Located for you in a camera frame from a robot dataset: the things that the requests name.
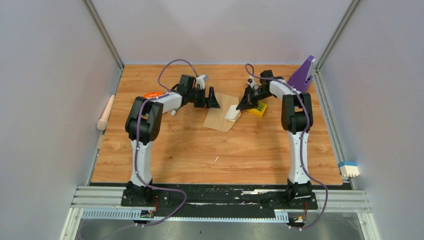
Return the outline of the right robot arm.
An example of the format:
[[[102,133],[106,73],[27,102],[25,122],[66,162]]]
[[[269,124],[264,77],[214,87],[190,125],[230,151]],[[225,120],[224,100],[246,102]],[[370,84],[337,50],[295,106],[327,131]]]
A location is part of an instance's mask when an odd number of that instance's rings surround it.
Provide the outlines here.
[[[286,204],[298,209],[312,196],[311,177],[308,172],[308,139],[313,124],[311,96],[290,86],[282,77],[265,70],[260,76],[249,73],[247,87],[237,110],[259,106],[268,97],[281,100],[281,125],[287,132],[290,147],[290,169],[287,187],[282,195]]]

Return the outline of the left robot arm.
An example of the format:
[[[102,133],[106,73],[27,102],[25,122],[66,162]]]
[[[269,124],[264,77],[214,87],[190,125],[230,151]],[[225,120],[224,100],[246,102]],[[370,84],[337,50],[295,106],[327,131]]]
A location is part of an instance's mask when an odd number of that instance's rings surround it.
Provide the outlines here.
[[[132,174],[124,191],[127,199],[133,197],[142,207],[149,206],[153,201],[151,188],[153,143],[160,133],[163,114],[189,103],[195,108],[221,107],[214,88],[205,89],[208,79],[206,74],[196,77],[183,74],[179,83],[167,92],[138,96],[134,99],[124,126],[133,152]]]

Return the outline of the brown paper envelope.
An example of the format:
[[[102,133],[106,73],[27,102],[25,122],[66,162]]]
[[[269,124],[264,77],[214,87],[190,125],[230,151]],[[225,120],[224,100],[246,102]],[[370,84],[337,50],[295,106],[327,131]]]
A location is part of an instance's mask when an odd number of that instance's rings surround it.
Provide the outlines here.
[[[216,93],[215,94],[220,108],[210,108],[206,118],[203,122],[203,126],[213,130],[221,132],[229,132],[235,124],[235,121],[226,120],[225,116],[232,105],[238,105],[240,100],[238,97]]]

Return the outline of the letter paper sheet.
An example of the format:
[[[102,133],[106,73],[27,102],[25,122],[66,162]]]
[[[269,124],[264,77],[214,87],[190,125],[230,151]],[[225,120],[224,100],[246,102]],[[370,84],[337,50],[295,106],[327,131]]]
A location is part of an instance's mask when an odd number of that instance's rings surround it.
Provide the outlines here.
[[[224,116],[224,120],[230,121],[230,122],[236,122],[238,120],[238,118],[240,117],[240,115],[241,115],[241,111],[239,109],[237,109],[237,105],[232,104],[228,108],[228,110],[227,110],[227,112]]]

